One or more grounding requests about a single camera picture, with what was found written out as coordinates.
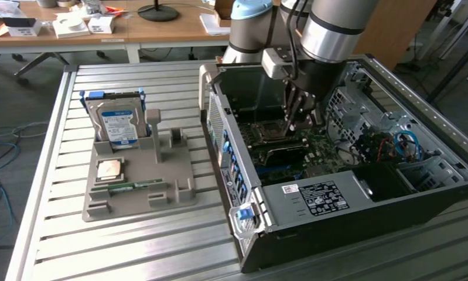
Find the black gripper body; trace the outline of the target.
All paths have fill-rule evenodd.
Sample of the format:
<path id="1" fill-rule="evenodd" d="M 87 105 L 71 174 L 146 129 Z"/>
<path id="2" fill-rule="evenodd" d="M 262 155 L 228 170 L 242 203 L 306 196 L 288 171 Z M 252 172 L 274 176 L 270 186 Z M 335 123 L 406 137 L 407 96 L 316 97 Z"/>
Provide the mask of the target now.
<path id="1" fill-rule="evenodd" d="M 319 60 L 298 62 L 298 77 L 292 84 L 315 97 L 326 97 L 336 86 L 347 62 L 326 63 Z"/>

